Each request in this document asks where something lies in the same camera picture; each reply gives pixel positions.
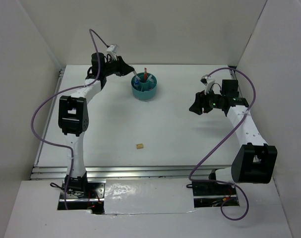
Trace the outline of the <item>clear glue bottle blue cap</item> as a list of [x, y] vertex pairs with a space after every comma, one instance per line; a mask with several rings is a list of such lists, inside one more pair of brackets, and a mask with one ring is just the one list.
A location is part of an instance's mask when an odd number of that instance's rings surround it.
[[134, 87], [137, 89], [140, 86], [140, 78], [136, 75], [134, 77]]

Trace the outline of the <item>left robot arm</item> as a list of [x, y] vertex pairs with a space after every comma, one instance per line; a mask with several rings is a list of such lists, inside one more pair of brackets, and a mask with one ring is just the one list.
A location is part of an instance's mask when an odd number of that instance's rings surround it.
[[79, 198], [85, 197], [90, 187], [83, 149], [85, 131], [89, 126], [88, 103], [102, 91], [108, 76], [126, 76], [134, 72], [134, 68], [124, 62], [121, 56], [108, 59], [103, 53], [93, 53], [91, 63], [84, 85], [71, 95], [59, 99], [58, 126], [69, 148], [64, 190], [71, 190]]

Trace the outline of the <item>aluminium rail frame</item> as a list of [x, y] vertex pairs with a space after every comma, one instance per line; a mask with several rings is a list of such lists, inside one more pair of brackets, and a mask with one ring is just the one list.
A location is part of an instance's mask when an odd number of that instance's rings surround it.
[[[222, 65], [136, 65], [157, 78], [149, 101], [133, 96], [131, 79], [110, 76], [88, 104], [84, 163], [90, 180], [186, 177], [232, 129], [221, 110], [196, 115], [188, 109], [210, 72], [217, 84], [232, 78]], [[136, 149], [142, 143], [144, 148]]]

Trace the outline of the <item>teal round divided organizer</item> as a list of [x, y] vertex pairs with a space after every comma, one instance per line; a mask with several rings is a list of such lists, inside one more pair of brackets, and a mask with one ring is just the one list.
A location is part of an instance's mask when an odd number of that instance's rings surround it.
[[[137, 76], [139, 78], [141, 78], [142, 76], [144, 75], [144, 73], [138, 73]], [[131, 79], [131, 89], [132, 89], [132, 93], [133, 93], [133, 96], [138, 99], [138, 100], [141, 100], [141, 101], [148, 101], [148, 100], [151, 100], [155, 94], [156, 94], [156, 91], [157, 91], [157, 79], [155, 77], [155, 75], [153, 75], [153, 81], [154, 82], [150, 82], [150, 81], [146, 81], [146, 82], [141, 82], [141, 79], [140, 79], [140, 86], [136, 89], [134, 87], [134, 77]]]

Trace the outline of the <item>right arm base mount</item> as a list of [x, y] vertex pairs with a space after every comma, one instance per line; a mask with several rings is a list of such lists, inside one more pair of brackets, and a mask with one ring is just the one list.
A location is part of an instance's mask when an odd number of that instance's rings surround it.
[[191, 182], [186, 188], [192, 190], [195, 208], [239, 206], [236, 189], [228, 184], [216, 182]]

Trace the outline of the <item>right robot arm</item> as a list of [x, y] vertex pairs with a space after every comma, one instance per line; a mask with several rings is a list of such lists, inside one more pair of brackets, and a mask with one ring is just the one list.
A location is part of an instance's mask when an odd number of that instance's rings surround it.
[[225, 182], [262, 183], [270, 182], [277, 149], [270, 146], [260, 135], [248, 111], [249, 104], [239, 96], [238, 82], [224, 79], [219, 94], [214, 93], [216, 84], [212, 78], [204, 77], [202, 92], [195, 95], [190, 112], [201, 115], [213, 109], [221, 109], [235, 128], [240, 149], [229, 168], [218, 169], [210, 175], [208, 189], [212, 194], [220, 194], [225, 189]]

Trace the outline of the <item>blue clear pen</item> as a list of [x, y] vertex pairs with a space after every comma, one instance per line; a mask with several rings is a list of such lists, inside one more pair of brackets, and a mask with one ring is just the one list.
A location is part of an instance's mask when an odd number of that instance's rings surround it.
[[152, 77], [153, 77], [153, 75], [150, 74], [149, 77], [147, 78], [147, 80], [150, 81], [150, 82], [154, 82]]

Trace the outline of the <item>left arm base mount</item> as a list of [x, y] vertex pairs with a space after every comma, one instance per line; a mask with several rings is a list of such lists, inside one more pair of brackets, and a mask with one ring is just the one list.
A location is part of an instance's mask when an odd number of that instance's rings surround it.
[[105, 182], [90, 182], [86, 191], [77, 191], [69, 188], [64, 192], [64, 184], [50, 183], [50, 187], [60, 191], [58, 210], [88, 210], [92, 214], [104, 213]]

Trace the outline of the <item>red pen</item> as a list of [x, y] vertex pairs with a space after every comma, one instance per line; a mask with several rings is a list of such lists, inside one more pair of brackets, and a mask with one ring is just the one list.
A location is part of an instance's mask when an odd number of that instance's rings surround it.
[[148, 76], [147, 76], [147, 68], [145, 67], [144, 68], [144, 82], [147, 81], [147, 78], [148, 78]]

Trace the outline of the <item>small brown eraser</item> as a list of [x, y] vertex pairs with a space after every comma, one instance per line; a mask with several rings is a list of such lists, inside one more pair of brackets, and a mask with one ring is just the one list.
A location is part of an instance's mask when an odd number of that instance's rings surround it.
[[142, 143], [136, 144], [136, 149], [142, 149], [144, 145]]

